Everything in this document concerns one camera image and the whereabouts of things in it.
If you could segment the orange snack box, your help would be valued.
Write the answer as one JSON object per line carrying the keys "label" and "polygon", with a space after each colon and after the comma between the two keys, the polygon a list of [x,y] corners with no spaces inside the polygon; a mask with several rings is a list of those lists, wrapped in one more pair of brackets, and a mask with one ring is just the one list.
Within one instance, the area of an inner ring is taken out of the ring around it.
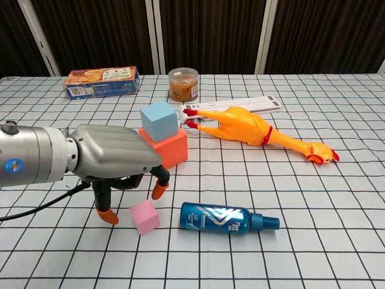
{"label": "orange snack box", "polygon": [[70,100],[136,94],[140,78],[135,66],[73,70],[63,85]]}

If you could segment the blue spray bottle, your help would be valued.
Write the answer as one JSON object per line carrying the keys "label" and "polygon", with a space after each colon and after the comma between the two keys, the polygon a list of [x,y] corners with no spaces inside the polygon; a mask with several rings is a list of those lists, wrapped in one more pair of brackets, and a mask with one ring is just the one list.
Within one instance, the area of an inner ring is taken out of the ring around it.
{"label": "blue spray bottle", "polygon": [[280,229],[280,220],[243,207],[184,202],[180,210],[181,228],[196,231],[246,234]]}

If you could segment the pink foam cube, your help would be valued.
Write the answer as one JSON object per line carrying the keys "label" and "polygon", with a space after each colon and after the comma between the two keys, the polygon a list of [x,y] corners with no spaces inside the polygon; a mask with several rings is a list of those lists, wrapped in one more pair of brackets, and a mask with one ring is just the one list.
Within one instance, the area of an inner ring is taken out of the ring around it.
{"label": "pink foam cube", "polygon": [[129,211],[140,235],[160,227],[159,214],[149,200],[130,207]]}

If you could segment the yellow rubber chicken toy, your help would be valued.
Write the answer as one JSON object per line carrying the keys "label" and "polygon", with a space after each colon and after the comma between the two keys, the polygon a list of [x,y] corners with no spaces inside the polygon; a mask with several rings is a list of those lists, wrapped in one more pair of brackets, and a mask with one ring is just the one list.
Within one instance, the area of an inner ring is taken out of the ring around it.
{"label": "yellow rubber chicken toy", "polygon": [[183,112],[187,116],[203,116],[218,121],[218,127],[208,127],[199,125],[191,119],[186,120],[188,127],[217,138],[241,141],[250,146],[279,145],[297,151],[307,160],[319,165],[340,160],[338,154],[326,144],[289,137],[271,126],[258,114],[241,107],[229,107],[223,112],[186,108]]}

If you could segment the checkered tablecloth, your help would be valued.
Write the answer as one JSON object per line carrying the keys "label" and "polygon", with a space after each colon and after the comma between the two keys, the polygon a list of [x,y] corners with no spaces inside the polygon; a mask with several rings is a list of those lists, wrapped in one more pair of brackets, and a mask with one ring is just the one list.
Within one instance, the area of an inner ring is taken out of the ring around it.
{"label": "checkered tablecloth", "polygon": [[[385,73],[199,81],[200,102],[275,97],[282,108],[267,121],[328,144],[340,160],[319,166],[186,129],[188,159],[153,203],[158,229],[140,235],[129,211],[150,197],[152,175],[112,191],[115,226],[82,191],[0,223],[0,289],[385,289]],[[184,229],[184,202],[243,207],[278,218],[280,229]]]}

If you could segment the orange foam cube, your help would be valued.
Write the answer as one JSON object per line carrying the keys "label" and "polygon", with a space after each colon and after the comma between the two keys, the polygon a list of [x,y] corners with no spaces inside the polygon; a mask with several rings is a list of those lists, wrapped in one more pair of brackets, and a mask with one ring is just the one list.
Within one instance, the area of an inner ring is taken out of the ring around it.
{"label": "orange foam cube", "polygon": [[163,141],[154,143],[143,128],[139,129],[141,135],[161,156],[162,165],[170,169],[188,159],[187,134],[182,128],[178,128],[178,133]]}

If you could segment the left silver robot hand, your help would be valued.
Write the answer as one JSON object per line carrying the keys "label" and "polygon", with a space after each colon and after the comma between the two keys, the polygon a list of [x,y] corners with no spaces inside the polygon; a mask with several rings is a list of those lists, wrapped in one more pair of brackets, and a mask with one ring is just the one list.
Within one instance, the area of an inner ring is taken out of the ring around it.
{"label": "left silver robot hand", "polygon": [[89,183],[99,217],[111,225],[119,218],[111,209],[111,189],[139,186],[149,172],[157,178],[152,198],[159,199],[169,186],[170,174],[161,156],[136,130],[124,126],[79,125],[70,135],[78,148],[72,172]]}

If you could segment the light blue foam cube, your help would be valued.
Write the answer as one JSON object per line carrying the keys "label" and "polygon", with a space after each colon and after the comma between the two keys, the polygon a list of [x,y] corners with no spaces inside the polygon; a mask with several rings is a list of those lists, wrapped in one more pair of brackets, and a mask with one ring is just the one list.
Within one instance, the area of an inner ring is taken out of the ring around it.
{"label": "light blue foam cube", "polygon": [[178,134],[176,112],[166,101],[146,105],[140,114],[142,127],[154,143]]}

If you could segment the clear jar of rubber bands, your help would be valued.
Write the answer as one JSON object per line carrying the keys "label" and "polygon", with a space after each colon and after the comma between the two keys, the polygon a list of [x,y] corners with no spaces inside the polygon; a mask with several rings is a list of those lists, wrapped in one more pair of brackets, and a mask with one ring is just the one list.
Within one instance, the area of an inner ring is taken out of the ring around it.
{"label": "clear jar of rubber bands", "polygon": [[176,102],[189,102],[198,98],[199,74],[190,67],[178,67],[168,73],[170,97]]}

